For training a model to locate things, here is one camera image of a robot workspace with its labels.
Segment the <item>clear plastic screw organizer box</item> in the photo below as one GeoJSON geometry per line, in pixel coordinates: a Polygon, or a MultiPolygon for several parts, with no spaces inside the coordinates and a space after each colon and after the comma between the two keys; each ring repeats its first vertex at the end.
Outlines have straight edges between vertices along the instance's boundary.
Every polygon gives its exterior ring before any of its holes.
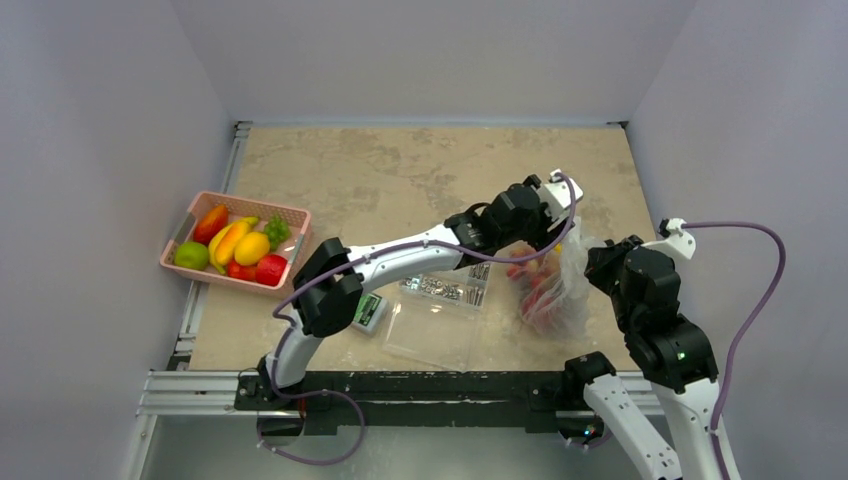
{"type": "Polygon", "coordinates": [[[383,349],[444,370],[467,370],[490,271],[486,262],[399,280],[383,349]]]}

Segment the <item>green circuit board case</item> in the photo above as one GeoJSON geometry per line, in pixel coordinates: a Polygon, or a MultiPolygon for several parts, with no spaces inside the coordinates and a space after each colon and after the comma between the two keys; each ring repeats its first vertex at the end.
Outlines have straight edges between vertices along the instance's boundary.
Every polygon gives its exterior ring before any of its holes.
{"type": "Polygon", "coordinates": [[[350,327],[367,336],[374,336],[382,323],[390,302],[376,293],[363,295],[358,303],[350,327]]]}

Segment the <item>green fake apple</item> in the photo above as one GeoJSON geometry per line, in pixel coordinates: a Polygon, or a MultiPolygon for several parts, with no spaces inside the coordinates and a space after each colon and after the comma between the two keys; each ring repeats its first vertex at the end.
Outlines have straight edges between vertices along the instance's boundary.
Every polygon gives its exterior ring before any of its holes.
{"type": "Polygon", "coordinates": [[[209,265],[209,250],[202,243],[189,241],[181,244],[173,258],[173,264],[180,268],[203,271],[209,265]]]}

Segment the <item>yellow fake lemon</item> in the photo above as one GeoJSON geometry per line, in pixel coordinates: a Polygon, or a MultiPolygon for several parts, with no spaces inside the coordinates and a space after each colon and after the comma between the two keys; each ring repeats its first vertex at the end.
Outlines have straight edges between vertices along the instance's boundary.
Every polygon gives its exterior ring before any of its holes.
{"type": "Polygon", "coordinates": [[[234,250],[233,259],[241,266],[253,266],[270,250],[271,243],[265,233],[250,232],[239,240],[234,250]]]}

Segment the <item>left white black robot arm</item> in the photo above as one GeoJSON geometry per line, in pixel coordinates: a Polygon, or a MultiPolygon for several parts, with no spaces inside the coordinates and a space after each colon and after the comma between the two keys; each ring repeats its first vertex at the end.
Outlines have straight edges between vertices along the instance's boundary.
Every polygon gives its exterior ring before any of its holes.
{"type": "Polygon", "coordinates": [[[406,277],[501,263],[499,251],[519,242],[533,250],[524,261],[540,257],[573,227],[583,197],[574,180],[555,170],[548,181],[530,175],[416,235],[367,246],[323,241],[272,312],[288,326],[263,360],[260,397],[275,409],[292,405],[322,341],[352,324],[366,294],[406,277]]]}

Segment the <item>yellow fake banana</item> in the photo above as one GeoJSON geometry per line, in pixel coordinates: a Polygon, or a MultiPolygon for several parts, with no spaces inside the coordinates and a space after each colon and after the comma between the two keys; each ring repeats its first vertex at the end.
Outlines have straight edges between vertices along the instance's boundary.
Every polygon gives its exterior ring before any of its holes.
{"type": "Polygon", "coordinates": [[[258,225],[258,217],[244,217],[224,227],[209,243],[210,263],[224,275],[226,266],[234,259],[238,243],[258,225]]]}

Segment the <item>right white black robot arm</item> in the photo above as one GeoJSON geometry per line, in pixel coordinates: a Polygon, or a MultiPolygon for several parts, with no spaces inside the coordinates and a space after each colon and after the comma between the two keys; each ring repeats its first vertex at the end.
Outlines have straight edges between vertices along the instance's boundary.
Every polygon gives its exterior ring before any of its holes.
{"type": "Polygon", "coordinates": [[[650,383],[669,425],[665,441],[628,393],[622,375],[600,352],[566,362],[564,399],[588,406],[620,443],[643,479],[737,479],[723,424],[720,386],[706,334],[680,313],[676,263],[690,259],[689,233],[657,241],[631,236],[588,252],[584,275],[611,300],[629,356],[650,383]]]}

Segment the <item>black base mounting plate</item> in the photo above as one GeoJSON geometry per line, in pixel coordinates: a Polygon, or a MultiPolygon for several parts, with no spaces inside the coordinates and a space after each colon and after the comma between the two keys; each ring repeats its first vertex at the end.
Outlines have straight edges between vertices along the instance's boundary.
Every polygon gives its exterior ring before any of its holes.
{"type": "Polygon", "coordinates": [[[601,437],[601,416],[563,380],[560,371],[309,371],[276,396],[265,374],[246,372],[237,377],[234,407],[262,417],[290,414],[306,435],[365,424],[601,437]]]}

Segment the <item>red fake strawberries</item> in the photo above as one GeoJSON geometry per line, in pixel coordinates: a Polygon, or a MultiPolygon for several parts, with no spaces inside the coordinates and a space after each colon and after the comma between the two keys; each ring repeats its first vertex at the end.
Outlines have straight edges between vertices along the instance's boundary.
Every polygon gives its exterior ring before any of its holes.
{"type": "Polygon", "coordinates": [[[235,260],[230,261],[226,267],[226,275],[240,281],[255,282],[256,272],[257,267],[255,265],[244,266],[235,260]]]}

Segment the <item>red orange fake mango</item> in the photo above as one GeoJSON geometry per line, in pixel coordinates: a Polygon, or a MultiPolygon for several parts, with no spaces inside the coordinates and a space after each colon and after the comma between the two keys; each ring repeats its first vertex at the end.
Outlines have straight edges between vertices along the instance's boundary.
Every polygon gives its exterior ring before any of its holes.
{"type": "Polygon", "coordinates": [[[228,224],[229,210],[223,204],[213,207],[196,225],[192,240],[208,245],[211,240],[228,224]]]}

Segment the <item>red fake fruits in bag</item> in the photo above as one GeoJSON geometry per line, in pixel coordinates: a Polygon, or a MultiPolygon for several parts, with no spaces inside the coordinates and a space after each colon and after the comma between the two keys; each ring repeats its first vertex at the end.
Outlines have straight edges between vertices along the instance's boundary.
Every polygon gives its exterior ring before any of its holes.
{"type": "Polygon", "coordinates": [[[558,294],[555,288],[560,281],[560,255],[557,245],[544,256],[512,264],[506,277],[519,289],[519,312],[522,321],[539,333],[552,329],[551,308],[558,294]]]}

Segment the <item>orange yellow fake mango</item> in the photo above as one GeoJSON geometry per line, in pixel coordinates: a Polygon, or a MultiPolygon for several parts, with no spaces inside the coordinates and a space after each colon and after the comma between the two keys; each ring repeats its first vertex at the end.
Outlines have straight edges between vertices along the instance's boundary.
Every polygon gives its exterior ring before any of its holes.
{"type": "Polygon", "coordinates": [[[252,231],[253,226],[249,222],[245,220],[234,222],[227,229],[227,232],[222,236],[217,247],[214,249],[213,258],[216,264],[224,267],[232,261],[238,243],[252,231]]]}

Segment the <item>pink plastic basket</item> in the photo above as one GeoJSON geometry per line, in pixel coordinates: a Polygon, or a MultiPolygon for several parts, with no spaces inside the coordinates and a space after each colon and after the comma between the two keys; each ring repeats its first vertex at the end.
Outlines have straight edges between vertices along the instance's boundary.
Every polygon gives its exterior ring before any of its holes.
{"type": "Polygon", "coordinates": [[[282,298],[293,291],[311,234],[304,209],[202,191],[159,263],[198,282],[282,298]]]}

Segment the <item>translucent printed plastic bag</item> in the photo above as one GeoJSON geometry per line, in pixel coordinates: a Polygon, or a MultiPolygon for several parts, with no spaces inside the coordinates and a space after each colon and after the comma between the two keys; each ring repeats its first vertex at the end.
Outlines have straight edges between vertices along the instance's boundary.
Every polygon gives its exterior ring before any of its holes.
{"type": "Polygon", "coordinates": [[[545,256],[507,267],[519,296],[522,323],[545,338],[586,335],[591,286],[584,276],[589,249],[601,242],[584,232],[577,217],[565,239],[545,256]]]}

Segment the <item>red fake apple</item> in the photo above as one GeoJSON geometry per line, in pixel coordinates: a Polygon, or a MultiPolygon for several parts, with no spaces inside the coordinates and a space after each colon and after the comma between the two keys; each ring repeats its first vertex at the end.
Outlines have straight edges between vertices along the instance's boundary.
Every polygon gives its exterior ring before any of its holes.
{"type": "Polygon", "coordinates": [[[288,266],[288,260],[277,254],[262,257],[256,265],[255,281],[261,285],[277,286],[288,266]]]}

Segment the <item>green fake grapes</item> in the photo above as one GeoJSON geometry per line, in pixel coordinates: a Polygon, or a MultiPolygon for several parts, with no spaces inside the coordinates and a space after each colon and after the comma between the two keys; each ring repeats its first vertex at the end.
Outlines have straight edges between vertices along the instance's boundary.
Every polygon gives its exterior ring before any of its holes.
{"type": "Polygon", "coordinates": [[[263,229],[263,233],[267,236],[272,251],[277,250],[281,244],[291,237],[288,222],[278,215],[270,217],[263,229]]]}

